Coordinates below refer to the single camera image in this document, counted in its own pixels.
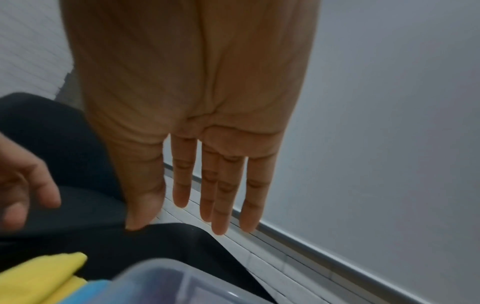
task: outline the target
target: transparent plastic container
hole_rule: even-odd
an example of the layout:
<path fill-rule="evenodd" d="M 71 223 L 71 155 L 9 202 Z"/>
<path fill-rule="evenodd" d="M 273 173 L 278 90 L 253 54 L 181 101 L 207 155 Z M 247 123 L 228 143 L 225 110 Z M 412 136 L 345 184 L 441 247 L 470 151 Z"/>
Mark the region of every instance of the transparent plastic container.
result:
<path fill-rule="evenodd" d="M 89 304 L 271 304 L 217 277 L 171 259 L 130 267 Z"/>

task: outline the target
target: finger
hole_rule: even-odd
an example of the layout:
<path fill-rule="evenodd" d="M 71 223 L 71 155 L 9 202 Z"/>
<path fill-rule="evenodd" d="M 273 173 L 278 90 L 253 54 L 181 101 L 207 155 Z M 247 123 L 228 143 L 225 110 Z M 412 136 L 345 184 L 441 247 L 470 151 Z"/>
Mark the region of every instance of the finger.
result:
<path fill-rule="evenodd" d="M 5 166 L 20 172 L 35 193 L 40 204 L 57 208 L 61 204 L 60 191 L 44 161 L 24 147 L 0 133 L 0 160 Z"/>
<path fill-rule="evenodd" d="M 147 226 L 165 199 L 163 139 L 156 144 L 107 142 L 108 153 L 127 202 L 126 228 Z"/>
<path fill-rule="evenodd" d="M 219 160 L 220 154 L 202 143 L 200 216 L 205 222 L 212 221 L 212 212 L 217 196 Z"/>
<path fill-rule="evenodd" d="M 0 182 L 0 205 L 3 208 L 1 219 L 5 230 L 19 230 L 25 225 L 30 205 L 29 187 L 21 176 Z"/>
<path fill-rule="evenodd" d="M 218 185 L 211 220 L 211 229 L 221 235 L 229 228 L 235 195 L 240 186 L 245 157 L 222 156 L 218 164 Z"/>
<path fill-rule="evenodd" d="M 171 134 L 173 157 L 173 202 L 185 208 L 189 203 L 192 188 L 192 173 L 197 154 L 197 139 L 188 139 Z"/>
<path fill-rule="evenodd" d="M 249 158 L 246 167 L 246 195 L 240 213 L 240 228 L 245 232 L 256 229 L 262 217 L 272 182 L 277 154 Z"/>

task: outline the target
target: skin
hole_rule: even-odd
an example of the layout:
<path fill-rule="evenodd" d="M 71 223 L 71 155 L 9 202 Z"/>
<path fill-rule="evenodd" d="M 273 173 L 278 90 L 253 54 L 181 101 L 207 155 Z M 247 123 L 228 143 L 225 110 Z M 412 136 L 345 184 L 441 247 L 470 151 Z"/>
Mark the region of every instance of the skin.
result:
<path fill-rule="evenodd" d="M 246 163 L 240 226 L 253 231 L 303 83 L 319 1 L 60 3 L 87 118 L 128 203 L 127 228 L 142 228 L 162 208 L 170 134 L 174 203 L 188 204 L 201 161 L 200 213 L 224 234 Z"/>
<path fill-rule="evenodd" d="M 27 219 L 30 193 L 47 208 L 60 207 L 60 192 L 45 163 L 0 133 L 0 208 L 5 230 L 21 229 Z"/>

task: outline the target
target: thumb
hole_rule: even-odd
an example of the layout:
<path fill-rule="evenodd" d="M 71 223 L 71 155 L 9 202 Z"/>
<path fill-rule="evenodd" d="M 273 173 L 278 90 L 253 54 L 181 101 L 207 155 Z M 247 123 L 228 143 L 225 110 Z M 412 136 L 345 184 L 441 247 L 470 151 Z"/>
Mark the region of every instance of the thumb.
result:
<path fill-rule="evenodd" d="M 127 203 L 125 226 L 138 230 L 156 217 L 165 198 L 163 137 L 157 143 L 106 142 Z"/>

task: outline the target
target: tiled floor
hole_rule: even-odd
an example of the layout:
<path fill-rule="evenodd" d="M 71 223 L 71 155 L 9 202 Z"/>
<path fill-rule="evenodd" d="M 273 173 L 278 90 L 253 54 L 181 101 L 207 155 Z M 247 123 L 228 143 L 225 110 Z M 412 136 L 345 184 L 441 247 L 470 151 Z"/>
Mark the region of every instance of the tiled floor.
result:
<path fill-rule="evenodd" d="M 154 223 L 183 222 L 200 227 L 212 234 L 251 274 L 262 284 L 279 304 L 385 304 L 386 302 L 345 283 L 347 288 L 333 281 L 337 276 L 330 269 L 295 254 L 273 246 L 266 235 L 244 233 L 233 219 L 226 235 L 212 233 L 208 223 L 200 218 L 200 193 L 191 191 L 190 204 L 185 209 L 172 202 L 173 180 L 165 177 L 167 184 L 163 211 Z"/>

